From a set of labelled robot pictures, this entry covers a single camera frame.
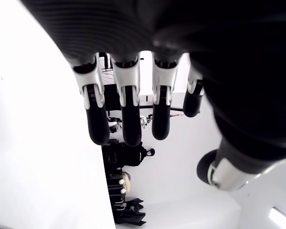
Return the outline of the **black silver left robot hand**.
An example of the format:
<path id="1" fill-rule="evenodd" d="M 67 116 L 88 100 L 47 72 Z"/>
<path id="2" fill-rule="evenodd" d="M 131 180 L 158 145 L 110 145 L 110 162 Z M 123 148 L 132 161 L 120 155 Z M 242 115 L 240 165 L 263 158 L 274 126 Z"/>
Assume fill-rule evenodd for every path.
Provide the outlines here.
<path id="1" fill-rule="evenodd" d="M 206 96 L 223 136 L 197 175 L 219 190 L 241 188 L 286 161 L 286 0 L 25 0 L 23 5 L 70 64 L 89 134 L 109 137 L 98 55 L 109 53 L 123 137 L 141 140 L 140 53 L 150 51 L 154 138 L 170 128 L 179 61 L 190 57 L 183 111 Z"/>

